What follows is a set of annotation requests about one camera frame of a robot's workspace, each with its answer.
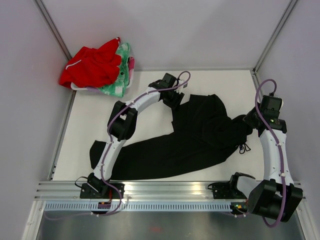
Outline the black trousers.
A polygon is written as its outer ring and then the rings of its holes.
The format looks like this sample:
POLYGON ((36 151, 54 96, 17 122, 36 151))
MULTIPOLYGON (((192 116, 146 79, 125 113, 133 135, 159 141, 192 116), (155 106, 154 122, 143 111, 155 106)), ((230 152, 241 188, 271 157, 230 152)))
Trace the black trousers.
POLYGON ((244 117, 231 119, 215 94, 192 94, 188 102, 172 111, 172 133, 120 150, 111 179, 162 179, 221 164, 253 133, 244 117))

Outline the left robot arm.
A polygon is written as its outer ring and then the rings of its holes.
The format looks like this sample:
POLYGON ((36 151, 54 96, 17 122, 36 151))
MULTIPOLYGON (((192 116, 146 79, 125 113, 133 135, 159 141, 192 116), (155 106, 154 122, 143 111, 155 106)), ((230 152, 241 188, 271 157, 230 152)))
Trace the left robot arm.
POLYGON ((182 80, 166 73, 162 79, 150 83, 136 98, 114 104, 106 125, 107 141, 96 140, 89 150, 92 173, 85 177, 86 182, 80 187, 81 199, 106 199, 113 193, 122 197, 122 190, 110 184, 110 179, 122 147, 136 130, 138 115, 159 101, 176 109, 184 97, 182 92, 178 92, 178 88, 185 88, 187 85, 187 79, 182 80))

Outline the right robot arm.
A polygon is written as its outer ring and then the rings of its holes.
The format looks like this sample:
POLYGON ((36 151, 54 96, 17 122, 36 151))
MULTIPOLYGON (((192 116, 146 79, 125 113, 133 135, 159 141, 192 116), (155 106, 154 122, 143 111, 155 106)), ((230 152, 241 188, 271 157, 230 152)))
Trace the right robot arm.
POLYGON ((233 198, 247 199, 251 214, 287 222, 303 199, 303 190, 294 185, 287 153, 287 124, 280 119, 282 99, 264 95, 245 117, 244 122, 258 131, 263 150, 263 180, 236 172, 230 178, 228 193, 233 198))

